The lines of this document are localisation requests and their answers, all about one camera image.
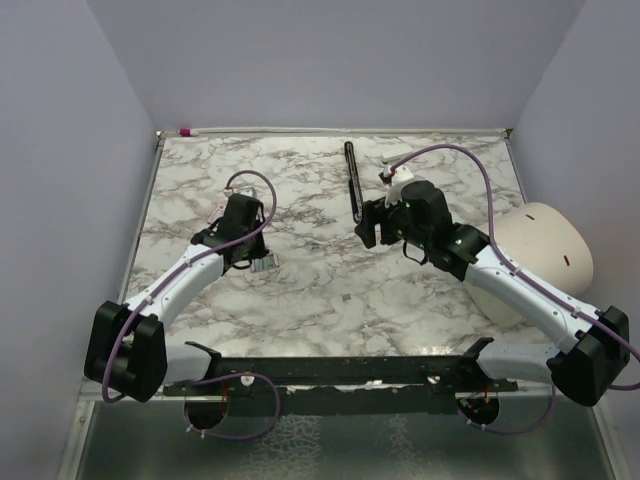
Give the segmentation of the staple box tray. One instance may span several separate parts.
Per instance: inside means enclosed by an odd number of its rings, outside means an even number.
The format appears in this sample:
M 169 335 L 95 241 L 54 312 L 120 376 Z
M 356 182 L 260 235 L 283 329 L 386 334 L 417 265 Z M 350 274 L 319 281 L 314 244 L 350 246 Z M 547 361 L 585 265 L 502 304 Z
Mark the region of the staple box tray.
M 269 253 L 262 258 L 252 261 L 251 272 L 260 273 L 279 268 L 278 257 L 275 253 Z

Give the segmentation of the white stapler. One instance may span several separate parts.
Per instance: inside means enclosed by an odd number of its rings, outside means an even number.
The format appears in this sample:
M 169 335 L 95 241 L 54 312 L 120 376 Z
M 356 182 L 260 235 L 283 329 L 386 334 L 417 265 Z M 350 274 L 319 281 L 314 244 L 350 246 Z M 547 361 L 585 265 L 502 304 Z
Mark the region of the white stapler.
M 399 154 L 399 155 L 384 155 L 381 158 L 380 163 L 385 166 L 385 165 L 389 165 L 389 164 L 395 164 L 396 162 L 398 162 L 399 160 L 401 160 L 404 157 L 404 154 Z

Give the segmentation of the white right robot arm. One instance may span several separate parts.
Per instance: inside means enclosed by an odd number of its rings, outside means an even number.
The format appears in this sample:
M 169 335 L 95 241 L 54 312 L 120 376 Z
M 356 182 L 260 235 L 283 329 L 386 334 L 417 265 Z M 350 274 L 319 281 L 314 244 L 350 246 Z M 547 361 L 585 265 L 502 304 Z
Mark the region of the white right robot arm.
M 494 379 L 549 383 L 583 406 L 594 406 L 613 388 L 630 360 L 629 319 L 570 298 L 495 250 L 479 229 L 453 221 L 444 193 L 426 180 L 392 187 L 373 201 L 349 181 L 355 233 L 368 249 L 377 244 L 412 245 L 430 263 L 478 287 L 532 322 L 550 344 L 508 345 L 489 341 L 459 367 L 461 383 L 481 391 Z

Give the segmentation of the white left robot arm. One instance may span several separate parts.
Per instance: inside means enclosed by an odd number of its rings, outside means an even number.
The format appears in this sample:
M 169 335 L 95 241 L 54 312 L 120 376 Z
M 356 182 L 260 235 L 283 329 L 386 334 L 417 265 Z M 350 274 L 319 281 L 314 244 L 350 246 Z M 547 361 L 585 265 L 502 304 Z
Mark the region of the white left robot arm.
M 120 397 L 148 401 L 164 385 L 188 383 L 206 395 L 220 385 L 220 354 L 195 341 L 168 346 L 165 334 L 206 287 L 242 262 L 268 254 L 259 228 L 264 205 L 243 194 L 228 199 L 223 215 L 196 233 L 185 252 L 151 286 L 96 311 L 84 377 Z

